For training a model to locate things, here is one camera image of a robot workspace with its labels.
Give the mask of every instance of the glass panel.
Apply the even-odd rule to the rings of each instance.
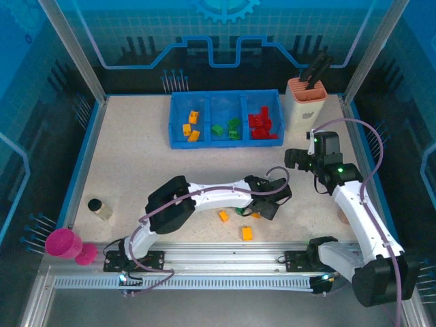
[[[385,142],[379,177],[399,240],[429,266],[436,264],[436,52],[435,30],[429,29],[435,19],[434,3],[411,0],[355,98],[360,117],[376,125]],[[368,139],[369,152],[378,159],[378,146]],[[432,288],[434,282],[418,288],[424,285]],[[434,318],[435,305],[425,307]]]
[[[343,92],[390,0],[59,4],[107,93],[284,92],[321,50],[334,63],[324,84]]]
[[[37,1],[0,1],[0,31],[0,326],[17,326],[52,230],[29,215],[57,220],[94,100]]]

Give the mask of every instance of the small canister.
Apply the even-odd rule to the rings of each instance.
[[[113,214],[113,211],[98,199],[92,199],[89,201],[88,208],[103,220],[108,220]]]

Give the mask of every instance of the white table surface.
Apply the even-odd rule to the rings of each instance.
[[[110,97],[74,223],[74,231],[84,241],[109,242],[131,234],[144,214],[149,194],[174,176],[185,175],[188,182],[200,184],[229,183],[251,174],[262,177],[269,168],[284,166],[286,149],[308,147],[301,134],[285,136],[282,147],[172,150],[169,111],[169,95]],[[342,116],[337,96],[330,95],[315,126]],[[345,123],[326,130],[339,134],[344,162],[357,164]],[[225,208],[230,219],[222,223],[220,210],[202,211],[160,240],[241,242],[244,226],[251,226],[254,242],[307,241],[330,235],[343,241],[356,239],[352,229],[339,221],[333,199],[315,192],[311,173],[290,170],[290,175],[292,199],[272,221],[241,217]],[[275,172],[272,176],[283,175]],[[87,208],[92,198],[99,198],[114,211],[108,221]]]

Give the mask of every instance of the purple cable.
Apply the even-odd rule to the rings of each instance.
[[[332,121],[328,121],[327,123],[322,124],[318,128],[315,128],[313,130],[313,133],[316,133],[317,131],[319,131],[321,128],[324,128],[325,126],[329,126],[329,125],[332,125],[334,123],[338,123],[341,121],[351,121],[351,122],[358,123],[358,124],[361,124],[361,125],[368,127],[371,130],[371,132],[373,132],[373,134],[375,135],[375,137],[377,138],[377,141],[379,143],[379,147],[380,147],[379,160],[378,160],[377,164],[375,165],[373,171],[363,180],[363,183],[360,186],[360,201],[362,202],[365,210],[367,211],[368,216],[371,218],[371,221],[373,222],[375,229],[377,229],[381,239],[386,244],[386,248],[389,252],[390,257],[392,258],[392,264],[394,266],[395,282],[396,282],[396,321],[395,321],[395,327],[400,327],[401,326],[401,300],[402,300],[400,268],[399,268],[398,262],[396,260],[395,253],[389,244],[388,238],[383,233],[382,228],[380,227],[379,223],[375,219],[374,214],[371,212],[371,209],[369,208],[368,204],[364,201],[365,188],[367,187],[369,180],[371,178],[373,178],[375,173],[378,171],[378,169],[381,166],[382,161],[383,161],[383,156],[384,156],[383,141],[374,127],[372,127],[371,125],[369,125],[368,123],[366,123],[364,121],[361,121],[359,119],[354,119],[354,118],[339,118],[339,119],[334,119]]]
[[[175,274],[175,271],[172,269],[154,269],[154,268],[150,268],[147,267],[143,264],[141,264],[134,256],[133,254],[133,249],[131,244],[133,243],[133,239],[136,236],[136,234],[140,231],[141,228],[143,228],[143,223],[147,220],[150,219],[150,217],[156,215],[157,213],[160,213],[162,210],[168,208],[169,206],[172,206],[173,204],[176,204],[177,202],[183,201],[184,199],[190,198],[191,196],[197,196],[200,195],[202,193],[206,193],[206,192],[210,192],[210,191],[219,191],[219,190],[230,190],[230,191],[237,191],[237,192],[242,192],[242,193],[246,193],[246,194],[251,194],[253,196],[270,196],[272,194],[276,194],[279,193],[280,191],[282,191],[285,187],[287,187],[287,184],[290,181],[290,174],[287,171],[286,168],[280,167],[280,166],[276,166],[271,168],[269,171],[266,172],[266,176],[268,176],[273,170],[276,169],[280,169],[282,171],[284,171],[286,173],[286,181],[283,183],[282,186],[280,186],[278,189],[274,190],[274,191],[268,191],[268,192],[254,192],[254,191],[249,191],[247,189],[241,189],[239,187],[231,187],[231,186],[213,186],[213,187],[207,187],[206,189],[201,189],[201,190],[197,190],[188,194],[185,194],[179,198],[173,199],[167,203],[165,203],[163,206],[160,206],[159,208],[151,211],[150,213],[147,213],[145,216],[141,217],[139,219],[139,222],[141,223],[141,225],[139,225],[138,228],[136,228],[134,230],[134,232],[132,233],[132,235],[130,236],[130,241],[129,241],[129,254],[131,256],[131,259],[142,269],[147,270],[147,271],[151,271],[153,273],[170,273],[171,275],[167,276],[166,278],[162,279],[161,281],[158,281],[156,284],[141,290],[141,291],[137,291],[133,294],[138,294],[138,293],[145,293],[147,291],[152,290],[153,288],[162,285],[163,283],[165,283],[167,280],[169,280],[170,278],[172,278]]]

